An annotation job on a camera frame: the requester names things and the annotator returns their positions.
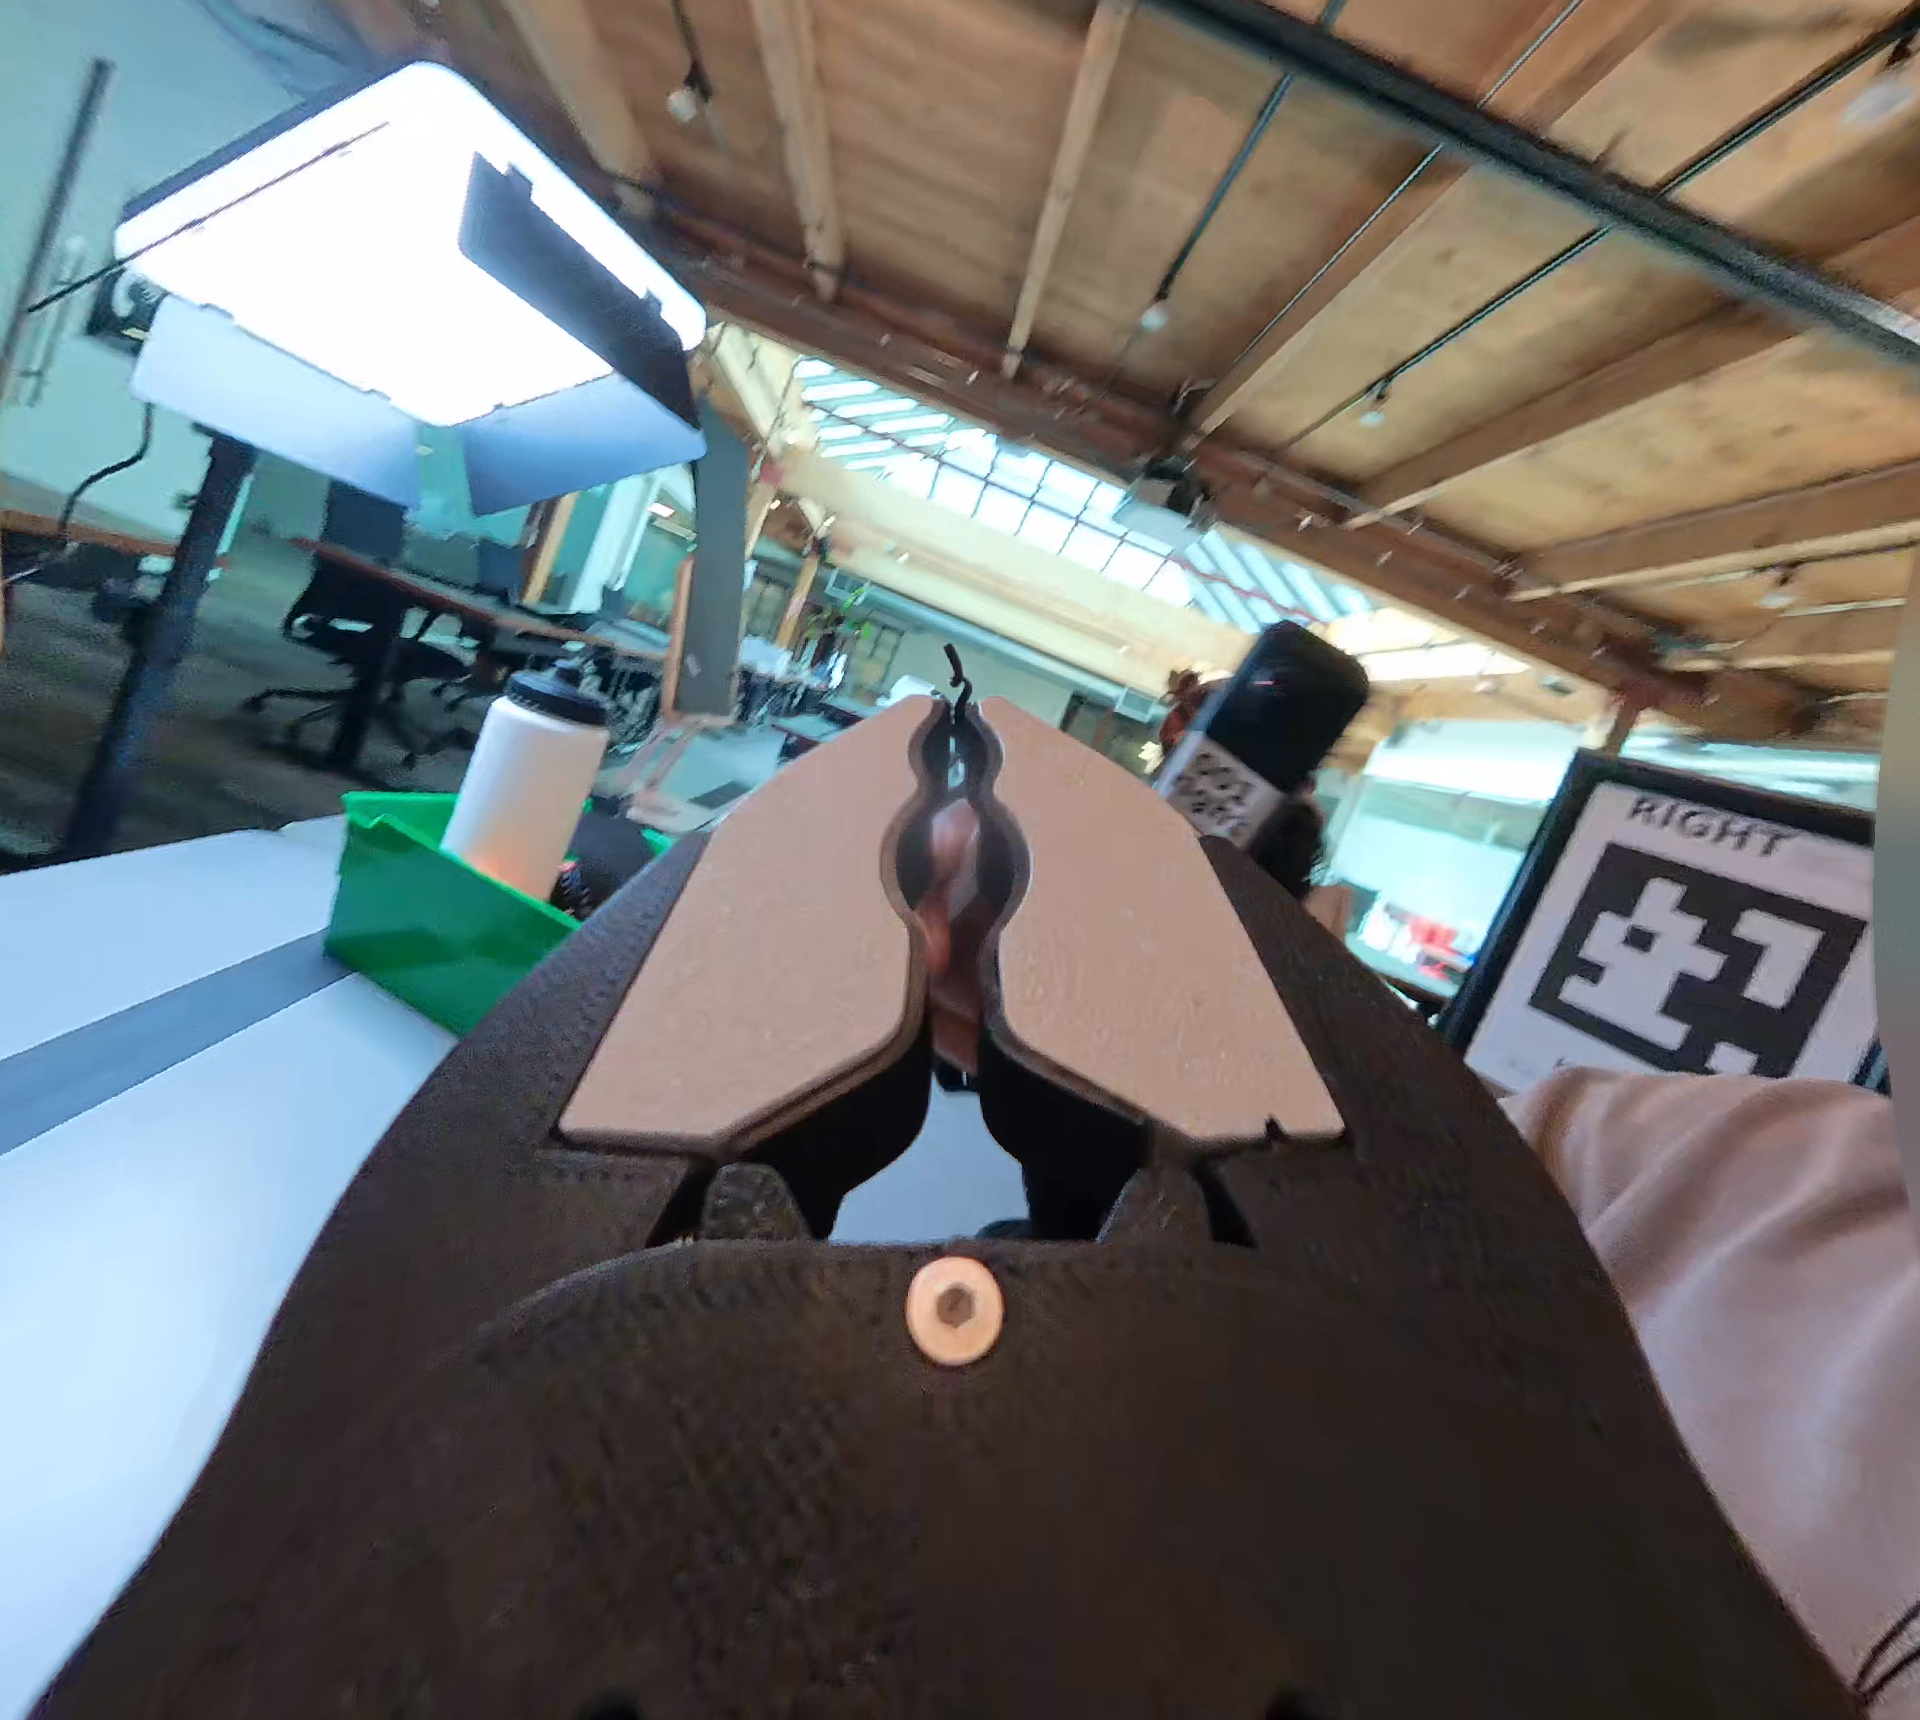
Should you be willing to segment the white bottle black lid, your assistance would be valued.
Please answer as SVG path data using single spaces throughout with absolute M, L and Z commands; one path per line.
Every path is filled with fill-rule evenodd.
M 477 729 L 440 851 L 551 902 L 607 744 L 609 708 L 582 662 L 511 677 Z

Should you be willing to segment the green plastic bin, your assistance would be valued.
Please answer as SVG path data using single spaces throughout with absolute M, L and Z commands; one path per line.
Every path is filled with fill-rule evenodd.
M 347 793 L 326 952 L 433 1026 L 462 1037 L 583 921 L 440 851 L 455 798 Z

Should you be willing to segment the dark ceiling pipe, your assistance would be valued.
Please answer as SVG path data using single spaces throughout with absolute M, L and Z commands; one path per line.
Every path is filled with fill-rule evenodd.
M 1539 191 L 1608 234 L 1625 234 L 1696 269 L 1714 289 L 1846 340 L 1876 361 L 1915 364 L 1915 319 L 1889 303 L 1696 213 L 1665 191 L 1609 173 L 1498 113 L 1454 95 L 1262 0 L 1131 0 L 1284 74 L 1303 76 L 1445 154 Z

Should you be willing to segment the person's beige sweatshirt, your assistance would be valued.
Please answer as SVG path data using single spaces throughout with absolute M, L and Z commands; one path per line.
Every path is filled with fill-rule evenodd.
M 1499 1108 L 1688 1453 L 1866 1716 L 1918 1714 L 1918 1251 L 1891 1099 L 1561 1067 Z

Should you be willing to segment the black light stand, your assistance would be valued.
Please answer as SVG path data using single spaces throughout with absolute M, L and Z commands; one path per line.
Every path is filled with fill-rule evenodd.
M 257 460 L 250 443 L 208 426 L 197 430 L 206 439 L 204 477 L 72 800 L 54 851 L 60 864 L 108 852 L 127 815 L 139 764 L 165 718 L 199 605 Z

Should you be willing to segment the framed marker sign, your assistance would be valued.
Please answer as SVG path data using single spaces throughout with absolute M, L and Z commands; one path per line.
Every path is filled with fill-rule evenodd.
M 1438 1037 L 1509 1092 L 1570 1068 L 1886 1092 L 1871 813 L 1577 754 Z

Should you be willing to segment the grey ceiling-mounted device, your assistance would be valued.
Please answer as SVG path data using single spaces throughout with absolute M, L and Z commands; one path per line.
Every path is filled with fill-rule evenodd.
M 1190 457 L 1162 457 L 1121 489 L 1114 527 L 1151 542 L 1168 557 L 1183 557 L 1215 527 L 1215 509 Z

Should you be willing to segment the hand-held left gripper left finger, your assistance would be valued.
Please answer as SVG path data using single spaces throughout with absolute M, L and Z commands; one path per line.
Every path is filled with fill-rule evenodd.
M 807 1228 L 921 1133 L 931 1094 L 930 761 L 912 696 L 745 796 L 686 881 L 558 1114 L 582 1152 L 774 1171 Z

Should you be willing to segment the studio light panel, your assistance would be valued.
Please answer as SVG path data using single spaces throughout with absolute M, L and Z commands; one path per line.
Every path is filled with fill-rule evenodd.
M 143 409 L 415 510 L 442 439 L 486 516 L 707 454 L 707 315 L 467 78 L 411 63 L 138 197 Z

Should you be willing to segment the black office chair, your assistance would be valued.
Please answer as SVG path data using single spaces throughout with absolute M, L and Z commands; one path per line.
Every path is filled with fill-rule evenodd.
M 319 547 L 387 567 L 405 537 L 405 510 L 353 484 L 329 481 L 321 510 Z M 393 585 L 341 561 L 315 555 L 310 579 L 285 609 L 280 639 L 293 648 L 321 655 L 347 675 L 341 686 L 270 686 L 238 703 L 238 712 L 259 717 L 272 703 L 310 703 L 310 711 L 285 726 L 292 747 L 300 729 L 334 718 L 345 729 L 347 706 L 361 682 L 375 680 L 377 694 L 368 725 L 398 751 L 398 767 L 414 770 L 426 734 L 405 712 L 407 693 L 421 684 L 453 684 L 467 679 L 467 661 L 427 639 L 440 614 L 405 598 Z

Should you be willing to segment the wooden office desk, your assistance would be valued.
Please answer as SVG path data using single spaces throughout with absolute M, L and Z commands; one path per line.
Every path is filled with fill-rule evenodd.
M 624 701 L 635 693 L 651 693 L 660 699 L 664 669 L 660 653 L 609 631 L 541 619 L 444 581 L 391 565 L 379 567 L 343 549 L 317 545 L 315 539 L 297 537 L 295 549 L 310 553 L 311 558 L 321 555 L 369 573 L 407 601 L 440 614 L 440 621 L 427 629 L 427 641 L 458 653 L 467 662 L 470 673 L 464 680 L 444 684 L 464 699 L 492 699 L 506 688 L 509 677 L 541 661 L 583 662 L 611 701 Z M 357 686 L 352 703 L 371 708 L 375 696 L 377 680 L 371 679 Z

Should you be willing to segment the black board with wooden frame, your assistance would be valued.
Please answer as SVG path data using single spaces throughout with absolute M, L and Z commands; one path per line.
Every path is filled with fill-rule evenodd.
M 629 822 L 671 840 L 707 820 L 707 811 L 674 793 L 670 781 L 697 736 L 733 718 L 749 558 L 752 450 L 707 403 L 697 407 L 697 429 L 703 454 L 689 464 L 693 542 L 676 585 L 658 708 L 611 791 Z

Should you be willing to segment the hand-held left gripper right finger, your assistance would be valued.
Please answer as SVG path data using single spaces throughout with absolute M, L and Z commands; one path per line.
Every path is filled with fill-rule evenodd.
M 1346 1137 L 1196 829 L 1012 703 L 972 703 L 974 1089 L 1037 1238 L 1093 1238 L 1140 1173 Z

